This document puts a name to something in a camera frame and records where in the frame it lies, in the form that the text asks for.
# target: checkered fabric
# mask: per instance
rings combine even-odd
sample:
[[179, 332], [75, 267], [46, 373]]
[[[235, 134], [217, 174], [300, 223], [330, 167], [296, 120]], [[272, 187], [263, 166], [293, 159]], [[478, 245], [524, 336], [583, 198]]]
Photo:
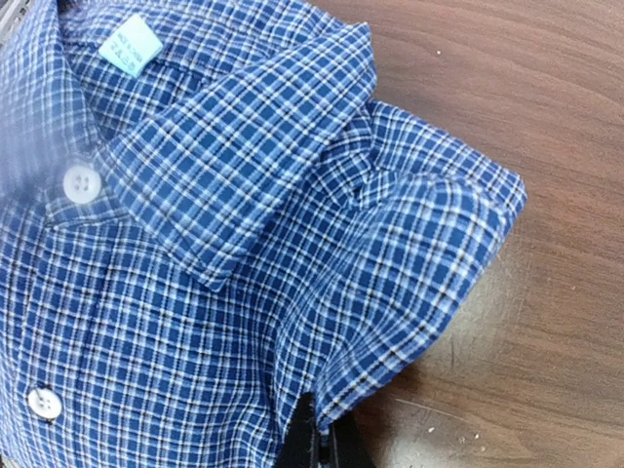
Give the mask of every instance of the checkered fabric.
[[[0, 57], [0, 452], [21, 468], [269, 467], [418, 358], [520, 179], [371, 99], [369, 29], [301, 1], [35, 2]], [[98, 55], [138, 13], [164, 50]], [[105, 184], [74, 205], [75, 163]], [[38, 418], [26, 395], [53, 390]]]

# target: brown wooden surface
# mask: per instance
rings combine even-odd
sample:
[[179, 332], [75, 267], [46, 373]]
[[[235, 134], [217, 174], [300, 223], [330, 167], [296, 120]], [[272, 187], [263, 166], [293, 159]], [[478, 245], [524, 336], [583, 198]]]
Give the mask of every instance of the brown wooden surface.
[[370, 23], [378, 98], [529, 195], [446, 335], [358, 410], [379, 468], [624, 467], [624, 3], [315, 3]]

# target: shirt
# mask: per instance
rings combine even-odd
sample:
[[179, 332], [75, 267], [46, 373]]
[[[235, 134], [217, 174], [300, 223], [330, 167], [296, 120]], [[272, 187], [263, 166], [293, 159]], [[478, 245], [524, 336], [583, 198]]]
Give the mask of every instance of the shirt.
[[[134, 14], [164, 46], [137, 78], [98, 53]], [[38, 0], [0, 60], [21, 468], [271, 466], [300, 395], [327, 433], [436, 340], [526, 201], [298, 0]]]

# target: shirt button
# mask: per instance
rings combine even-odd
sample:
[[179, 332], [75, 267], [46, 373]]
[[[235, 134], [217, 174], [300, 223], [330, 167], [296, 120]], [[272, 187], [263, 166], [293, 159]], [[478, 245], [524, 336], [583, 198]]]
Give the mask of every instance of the shirt button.
[[101, 191], [101, 177], [86, 166], [73, 166], [62, 181], [65, 196], [78, 205], [93, 202]]
[[60, 398], [47, 388], [35, 388], [28, 394], [28, 405], [32, 412], [44, 419], [56, 419], [62, 413]]

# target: clothing tag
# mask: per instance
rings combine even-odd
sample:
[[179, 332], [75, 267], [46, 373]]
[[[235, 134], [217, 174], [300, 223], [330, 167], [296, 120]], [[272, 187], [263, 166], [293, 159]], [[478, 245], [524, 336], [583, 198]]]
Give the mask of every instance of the clothing tag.
[[137, 78], [162, 49], [163, 43], [147, 23], [134, 14], [104, 41], [99, 54], [120, 70]]

